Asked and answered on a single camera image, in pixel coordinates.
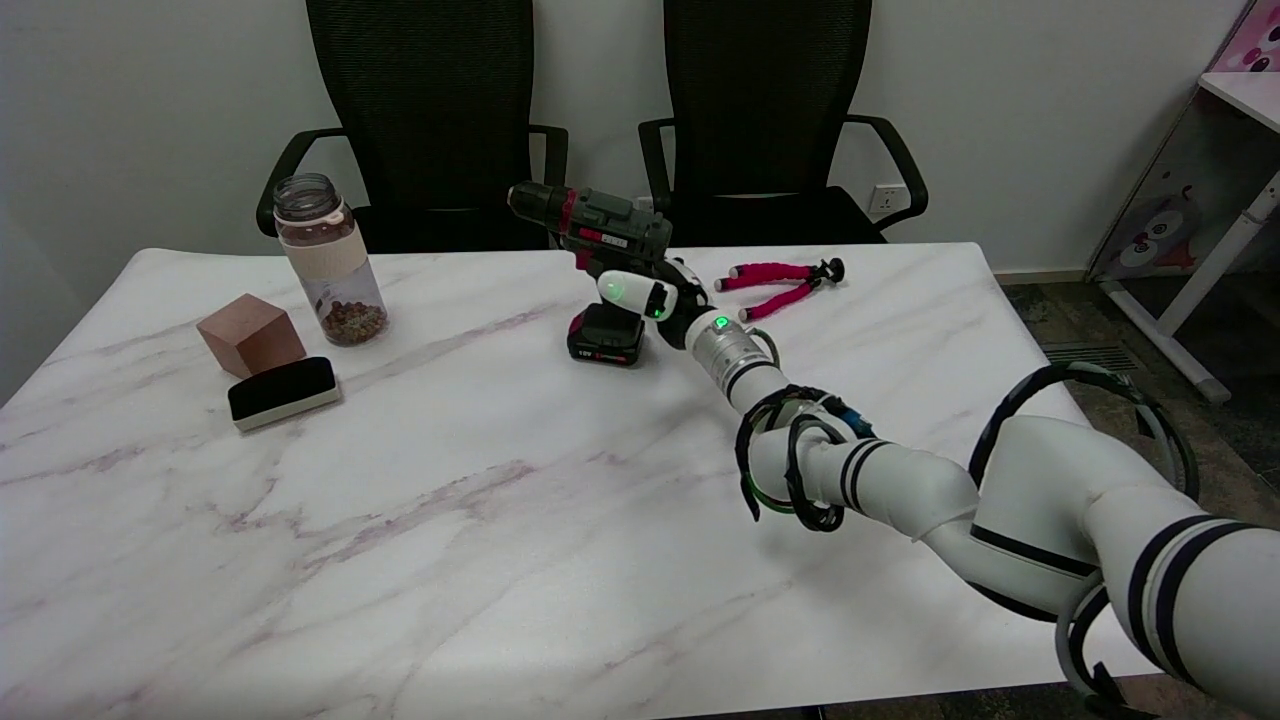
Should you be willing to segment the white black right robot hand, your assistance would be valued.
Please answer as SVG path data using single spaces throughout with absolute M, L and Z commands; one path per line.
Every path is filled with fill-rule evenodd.
M 625 270 L 605 270 L 596 279 L 602 297 L 625 311 L 653 322 L 672 348 L 685 350 L 692 323 L 716 309 L 705 286 L 681 258 L 654 265 L 654 277 Z

